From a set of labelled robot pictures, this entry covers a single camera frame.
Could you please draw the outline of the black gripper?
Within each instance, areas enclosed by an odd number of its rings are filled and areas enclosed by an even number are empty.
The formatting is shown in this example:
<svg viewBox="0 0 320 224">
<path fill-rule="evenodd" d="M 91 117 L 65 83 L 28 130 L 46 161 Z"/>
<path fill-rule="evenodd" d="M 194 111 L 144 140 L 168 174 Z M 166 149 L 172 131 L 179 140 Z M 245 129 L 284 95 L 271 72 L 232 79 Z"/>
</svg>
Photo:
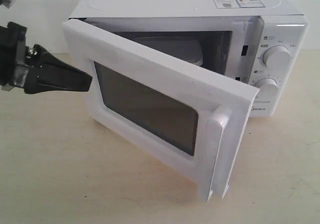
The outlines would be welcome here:
<svg viewBox="0 0 320 224">
<path fill-rule="evenodd" d="M 10 21 L 0 27 L 0 86 L 23 88 L 26 94 L 50 91 L 87 92 L 92 76 L 35 44 L 34 66 L 26 64 L 27 28 Z"/>
</svg>

